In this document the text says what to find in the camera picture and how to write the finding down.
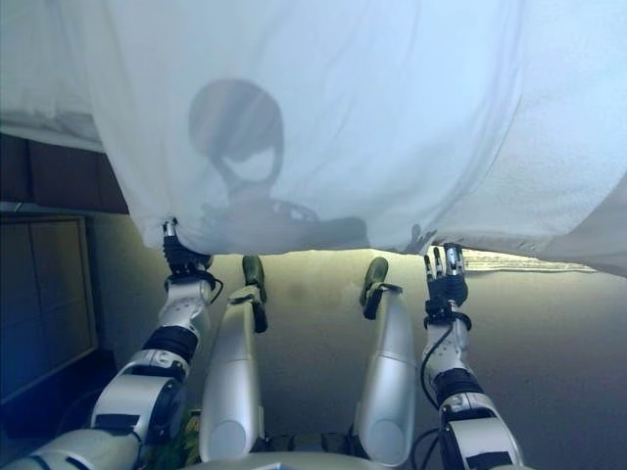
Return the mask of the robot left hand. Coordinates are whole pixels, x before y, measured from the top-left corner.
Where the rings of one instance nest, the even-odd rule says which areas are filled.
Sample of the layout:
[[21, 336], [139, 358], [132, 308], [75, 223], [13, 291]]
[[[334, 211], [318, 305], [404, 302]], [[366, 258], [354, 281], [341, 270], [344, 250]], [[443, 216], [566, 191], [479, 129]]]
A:
[[206, 271], [211, 266], [213, 257], [185, 247], [177, 236], [177, 225], [175, 218], [163, 224], [163, 253], [171, 275], [182, 277]]

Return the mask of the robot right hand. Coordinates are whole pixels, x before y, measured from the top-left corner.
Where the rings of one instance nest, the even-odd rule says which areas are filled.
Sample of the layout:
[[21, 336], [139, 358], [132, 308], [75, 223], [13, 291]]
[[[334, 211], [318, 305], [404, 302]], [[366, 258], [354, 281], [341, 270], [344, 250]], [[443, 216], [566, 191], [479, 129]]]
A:
[[423, 257], [428, 290], [425, 311], [428, 315], [443, 311], [450, 303], [461, 307], [468, 297], [461, 246], [445, 243], [443, 250], [441, 254], [440, 248], [434, 247], [433, 257]]

